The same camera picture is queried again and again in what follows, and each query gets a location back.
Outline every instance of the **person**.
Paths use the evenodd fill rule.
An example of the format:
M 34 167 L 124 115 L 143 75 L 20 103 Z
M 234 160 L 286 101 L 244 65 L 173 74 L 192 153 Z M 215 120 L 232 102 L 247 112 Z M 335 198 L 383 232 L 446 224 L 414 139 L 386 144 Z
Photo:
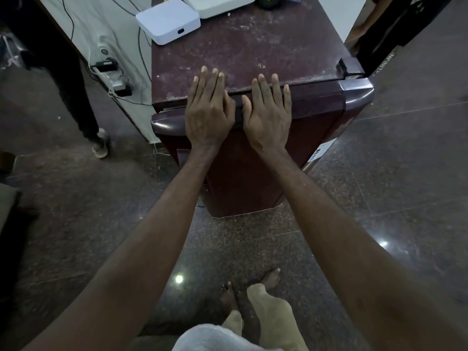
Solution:
M 243 128 L 252 148 L 284 191 L 315 259 L 354 325 L 380 350 L 468 350 L 460 325 L 426 289 L 290 158 L 284 145 L 291 123 L 291 92 L 272 88 L 265 76 L 243 96 Z M 161 297 L 179 258 L 204 177 L 234 123 L 235 101 L 225 76 L 204 66 L 187 96 L 189 158 L 145 218 L 134 228 L 81 294 L 26 347 L 38 350 L 123 350 L 137 336 Z M 241 334 L 235 306 L 224 327 L 198 325 L 174 351 L 306 350 L 288 302 L 267 294 L 272 283 L 247 293 L 261 321 L 260 346 Z
M 26 65 L 43 67 L 57 85 L 60 97 L 93 144 L 99 159 L 108 155 L 109 136 L 99 128 L 86 94 L 79 57 L 35 0 L 2 0 L 0 20 L 28 49 L 21 52 Z
M 351 29 L 345 42 L 359 40 L 356 58 L 369 77 L 382 70 L 450 1 L 378 0 L 364 23 Z

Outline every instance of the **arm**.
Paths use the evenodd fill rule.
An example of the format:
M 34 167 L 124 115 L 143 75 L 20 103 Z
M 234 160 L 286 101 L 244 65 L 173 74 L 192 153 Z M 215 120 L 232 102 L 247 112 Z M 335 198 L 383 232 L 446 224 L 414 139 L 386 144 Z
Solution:
M 427 291 L 290 158 L 284 144 L 291 95 L 284 86 L 283 101 L 276 75 L 272 83 L 273 95 L 263 76 L 254 80 L 253 108 L 243 98 L 244 130 L 281 184 L 307 244 L 354 324 L 377 349 L 468 349 L 466 336 Z
M 371 26 L 380 18 L 380 16 L 382 16 L 383 12 L 388 8 L 392 1 L 393 0 L 379 0 L 372 12 L 369 14 L 369 16 L 367 16 L 364 23 L 351 29 L 345 42 L 348 43 L 365 35 L 369 28 L 371 28 Z
M 206 172 L 234 123 L 235 102 L 215 69 L 195 77 L 188 96 L 189 159 L 143 221 L 75 301 L 27 350 L 123 350 L 137 336 L 184 246 Z

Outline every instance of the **foot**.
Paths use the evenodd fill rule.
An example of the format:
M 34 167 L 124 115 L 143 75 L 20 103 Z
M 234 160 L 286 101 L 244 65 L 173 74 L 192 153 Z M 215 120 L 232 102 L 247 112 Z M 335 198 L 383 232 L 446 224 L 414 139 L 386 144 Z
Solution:
M 222 286 L 220 299 L 226 315 L 231 314 L 233 310 L 239 310 L 237 297 L 231 282 L 228 282 L 226 285 Z
M 265 275 L 265 277 L 260 281 L 260 283 L 265 286 L 266 290 L 275 288 L 279 282 L 280 272 L 281 269 L 278 268 L 271 270 Z
M 97 136 L 101 139 L 101 142 L 94 144 L 93 152 L 97 158 L 103 159 L 109 154 L 109 149 L 108 149 L 109 135 L 104 129 L 99 128 L 99 131 L 97 132 Z

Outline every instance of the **finger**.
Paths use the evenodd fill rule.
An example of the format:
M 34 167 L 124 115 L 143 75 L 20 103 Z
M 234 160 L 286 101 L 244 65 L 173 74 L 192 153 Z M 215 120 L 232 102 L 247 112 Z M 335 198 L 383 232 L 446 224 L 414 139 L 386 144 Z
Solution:
M 252 80 L 252 102 L 254 102 L 255 107 L 263 105 L 262 91 L 257 79 Z
M 195 98 L 193 102 L 200 101 L 200 97 L 203 94 L 203 90 L 205 89 L 206 84 L 206 73 L 208 72 L 208 68 L 206 66 L 202 66 L 202 70 L 200 72 L 200 80 L 198 80 L 198 87 L 196 88 Z
M 263 102 L 266 104 L 268 102 L 273 102 L 272 91 L 266 82 L 265 76 L 260 74 L 258 76 L 258 83 L 260 83 L 260 88 L 262 89 Z
M 279 79 L 277 74 L 272 76 L 273 84 L 273 99 L 277 106 L 283 107 L 283 95 L 281 94 L 281 88 L 279 87 Z
M 289 85 L 284 85 L 283 95 L 284 95 L 284 109 L 286 110 L 286 113 L 291 115 L 291 106 L 293 105 L 293 103 L 291 101 L 291 91 L 289 89 Z
M 229 97 L 226 90 L 223 94 L 223 107 L 229 127 L 232 127 L 235 122 L 235 101 Z
M 197 86 L 198 86 L 198 76 L 193 78 L 192 86 L 190 86 L 189 94 L 187 95 L 187 107 L 190 107 L 190 105 L 193 102 Z
M 245 127 L 250 123 L 250 118 L 252 117 L 252 103 L 246 95 L 242 96 L 242 113 L 244 115 L 245 129 Z
M 224 93 L 225 93 L 225 89 L 224 89 L 224 74 L 222 72 L 219 73 L 218 75 L 218 80 L 216 81 L 216 86 L 214 88 L 214 92 L 213 92 L 213 98 L 212 98 L 212 102 L 221 102 L 224 98 Z
M 218 69 L 214 68 L 211 74 L 210 79 L 206 83 L 205 89 L 203 90 L 202 100 L 211 101 L 211 97 L 213 96 L 213 91 L 216 86 L 216 82 L 218 80 Z

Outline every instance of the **khaki trousers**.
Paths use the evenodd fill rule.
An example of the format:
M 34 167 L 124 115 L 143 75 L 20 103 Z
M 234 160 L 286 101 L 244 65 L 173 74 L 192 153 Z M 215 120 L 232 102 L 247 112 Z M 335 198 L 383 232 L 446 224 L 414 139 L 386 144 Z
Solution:
M 264 349 L 308 351 L 297 327 L 293 310 L 287 301 L 269 295 L 261 283 L 253 284 L 247 288 L 247 297 L 260 319 L 259 346 Z M 241 313 L 233 310 L 221 326 L 242 336 Z

